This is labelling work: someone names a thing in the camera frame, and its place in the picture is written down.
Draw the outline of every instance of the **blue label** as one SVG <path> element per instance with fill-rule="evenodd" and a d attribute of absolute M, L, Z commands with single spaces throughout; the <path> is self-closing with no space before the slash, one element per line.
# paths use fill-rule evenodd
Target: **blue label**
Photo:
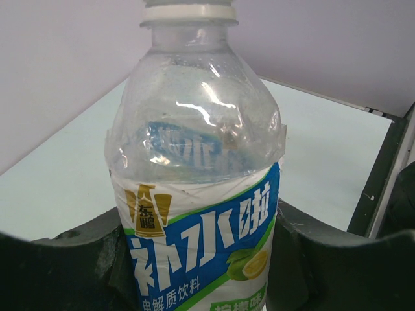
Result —
<path fill-rule="evenodd" d="M 271 232 L 278 189 L 276 163 L 236 197 L 170 219 L 165 237 L 127 235 L 142 310 L 187 310 L 227 280 L 255 277 L 243 268 Z"/>

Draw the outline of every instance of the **green label section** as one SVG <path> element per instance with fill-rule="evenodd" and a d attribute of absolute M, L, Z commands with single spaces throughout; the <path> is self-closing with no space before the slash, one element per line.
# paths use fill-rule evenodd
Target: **green label section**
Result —
<path fill-rule="evenodd" d="M 267 283 L 254 295 L 246 299 L 223 301 L 221 303 L 212 303 L 210 311 L 257 311 L 261 301 L 265 297 Z"/>

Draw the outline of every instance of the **bottle neck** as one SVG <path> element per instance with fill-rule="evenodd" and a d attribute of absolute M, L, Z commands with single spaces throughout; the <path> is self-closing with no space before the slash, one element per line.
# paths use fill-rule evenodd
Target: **bottle neck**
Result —
<path fill-rule="evenodd" d="M 164 51 L 207 51 L 228 45 L 226 25 L 157 25 L 152 48 Z"/>

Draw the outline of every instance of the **bottle label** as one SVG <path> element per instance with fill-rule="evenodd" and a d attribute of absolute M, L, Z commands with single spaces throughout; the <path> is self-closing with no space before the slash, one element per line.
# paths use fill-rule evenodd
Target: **bottle label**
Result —
<path fill-rule="evenodd" d="M 262 309 L 278 163 L 214 184 L 112 183 L 142 311 Z"/>

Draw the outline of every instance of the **beverage bottle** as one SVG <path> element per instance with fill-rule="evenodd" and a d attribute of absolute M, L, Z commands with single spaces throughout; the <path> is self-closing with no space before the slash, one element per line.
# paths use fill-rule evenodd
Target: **beverage bottle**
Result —
<path fill-rule="evenodd" d="M 142 311 L 265 303 L 285 127 L 236 23 L 231 0 L 146 1 L 152 47 L 105 147 Z"/>

